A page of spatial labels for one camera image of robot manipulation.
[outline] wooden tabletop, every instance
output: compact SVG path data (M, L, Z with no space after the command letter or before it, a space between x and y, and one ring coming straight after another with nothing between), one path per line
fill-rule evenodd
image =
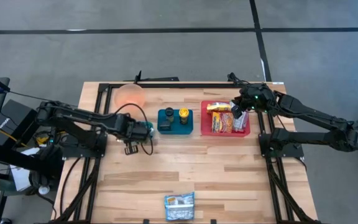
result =
M94 110L98 82L84 83L79 108ZM285 93L283 84L268 83ZM108 137L106 155L101 160L92 223L166 223L165 195L195 192L194 223L275 223L265 159L260 155L257 135L260 128L256 113L250 113L251 132L244 138L202 136L200 102L229 101L239 95L237 88L145 88L147 119L157 127L157 112L166 107L193 110L194 129L190 135L163 135L156 130L154 154L143 151L126 156L124 145ZM111 102L110 112L116 107ZM267 117L266 130L269 132ZM294 131L292 119L281 118ZM276 127L280 122L275 118ZM75 159L65 162L62 180ZM284 158L288 188L300 207L317 219L305 168L297 160ZM64 192L66 208L78 191L83 159L70 174ZM59 211L60 182L55 208ZM281 194L280 204L286 218ZM85 195L81 217L85 217L88 196Z

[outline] red basket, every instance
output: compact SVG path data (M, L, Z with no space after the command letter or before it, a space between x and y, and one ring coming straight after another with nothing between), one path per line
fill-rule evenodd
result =
M232 131L232 133L213 133L211 131L212 128L212 114L206 112L206 107L208 104L221 102L221 103L229 103L224 101L211 101L204 100L201 102L201 134L206 136L232 136L232 137L244 137L250 133L249 127L249 116L248 119L244 122L247 123L246 129L244 132Z

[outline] orange bowl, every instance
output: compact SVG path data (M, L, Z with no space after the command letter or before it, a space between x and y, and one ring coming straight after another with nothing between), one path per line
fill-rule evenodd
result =
M118 88L114 93L116 110L127 103L134 103L143 108L145 103L144 89L136 84L126 84ZM132 117L138 117L139 114L142 114L140 109L133 105L123 107L118 113L130 113Z

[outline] teal tray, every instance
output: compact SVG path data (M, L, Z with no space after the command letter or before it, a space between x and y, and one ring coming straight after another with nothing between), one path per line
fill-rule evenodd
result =
M161 134L190 134L193 131L193 111L189 110L187 124L180 123L179 110L173 110L173 122L171 123L171 131L160 130L160 123L167 120L165 110L158 111L157 129Z

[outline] blue snack package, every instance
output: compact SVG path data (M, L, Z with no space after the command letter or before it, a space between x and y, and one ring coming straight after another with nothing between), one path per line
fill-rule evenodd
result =
M194 219L194 192L183 195L168 195L164 197L165 219L193 220Z

